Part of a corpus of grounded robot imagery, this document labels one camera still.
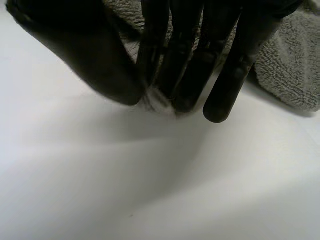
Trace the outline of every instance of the gray towel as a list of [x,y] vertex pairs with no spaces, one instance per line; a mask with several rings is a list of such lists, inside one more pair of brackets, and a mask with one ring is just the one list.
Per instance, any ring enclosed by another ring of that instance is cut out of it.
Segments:
[[[104,1],[135,29],[143,30],[140,1]],[[306,0],[301,9],[286,17],[278,32],[260,50],[255,64],[257,80],[264,89],[284,103],[308,112],[320,109],[319,1]],[[169,24],[167,39],[171,32],[172,25]],[[234,37],[235,29],[224,50],[225,57]],[[135,58],[139,45],[128,44],[127,47]]]

